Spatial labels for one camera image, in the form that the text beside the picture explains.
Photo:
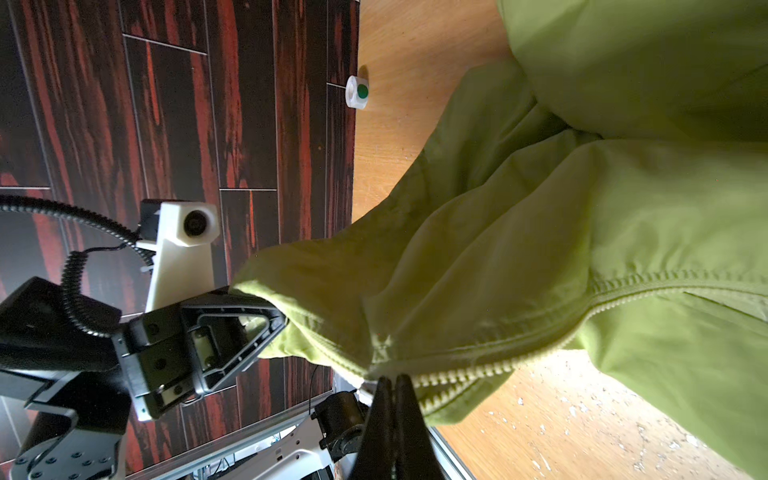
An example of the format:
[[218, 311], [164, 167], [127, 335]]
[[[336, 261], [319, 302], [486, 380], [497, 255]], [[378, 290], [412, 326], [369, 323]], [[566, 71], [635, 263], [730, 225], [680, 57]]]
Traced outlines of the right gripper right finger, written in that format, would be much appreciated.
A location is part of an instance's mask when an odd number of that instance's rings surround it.
[[443, 479], [429, 430], [409, 376], [397, 377], [394, 398], [396, 479]]

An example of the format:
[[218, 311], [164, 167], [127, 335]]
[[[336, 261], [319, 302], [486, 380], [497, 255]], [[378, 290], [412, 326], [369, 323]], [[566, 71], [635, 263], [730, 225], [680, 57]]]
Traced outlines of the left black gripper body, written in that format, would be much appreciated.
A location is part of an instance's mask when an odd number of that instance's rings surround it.
[[286, 327], [269, 301], [214, 290], [120, 320], [78, 296], [99, 337], [70, 319], [66, 290], [34, 277], [1, 304], [1, 393], [32, 408], [80, 416], [135, 410], [155, 420], [234, 382]]

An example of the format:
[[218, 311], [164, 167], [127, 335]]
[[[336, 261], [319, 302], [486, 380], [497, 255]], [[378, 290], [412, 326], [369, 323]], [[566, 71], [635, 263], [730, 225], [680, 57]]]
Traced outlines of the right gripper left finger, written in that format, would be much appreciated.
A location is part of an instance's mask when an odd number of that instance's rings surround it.
[[391, 479], [394, 469], [392, 381], [381, 377], [368, 412], [360, 450], [349, 479]]

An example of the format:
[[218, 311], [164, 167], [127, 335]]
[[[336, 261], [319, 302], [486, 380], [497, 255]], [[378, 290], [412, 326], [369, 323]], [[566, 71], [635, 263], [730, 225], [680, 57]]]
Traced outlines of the green zip-up jacket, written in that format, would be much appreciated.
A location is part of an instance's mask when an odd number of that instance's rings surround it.
[[767, 5], [502, 1], [512, 55], [466, 73], [389, 196], [231, 289], [265, 349], [411, 377], [462, 421], [520, 364], [585, 350], [767, 475]]

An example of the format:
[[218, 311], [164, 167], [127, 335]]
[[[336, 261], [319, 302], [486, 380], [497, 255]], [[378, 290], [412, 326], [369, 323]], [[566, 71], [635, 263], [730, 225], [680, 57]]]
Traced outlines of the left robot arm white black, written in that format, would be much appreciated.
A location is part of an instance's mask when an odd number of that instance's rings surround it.
[[269, 301], [215, 287], [211, 204], [146, 199], [135, 228], [47, 199], [5, 195], [1, 209], [99, 230], [151, 274], [130, 321], [84, 295], [85, 250], [69, 254], [59, 283], [33, 277], [2, 302], [1, 393], [37, 412], [15, 479], [113, 477], [130, 416], [156, 420], [229, 386], [287, 325]]

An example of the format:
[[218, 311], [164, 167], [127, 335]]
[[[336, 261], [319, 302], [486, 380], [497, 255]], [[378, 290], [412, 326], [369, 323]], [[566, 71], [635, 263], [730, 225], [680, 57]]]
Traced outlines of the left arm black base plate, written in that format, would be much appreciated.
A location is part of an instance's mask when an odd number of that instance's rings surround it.
[[280, 440], [210, 477], [330, 479], [336, 463], [359, 452], [368, 410], [355, 392], [334, 393]]

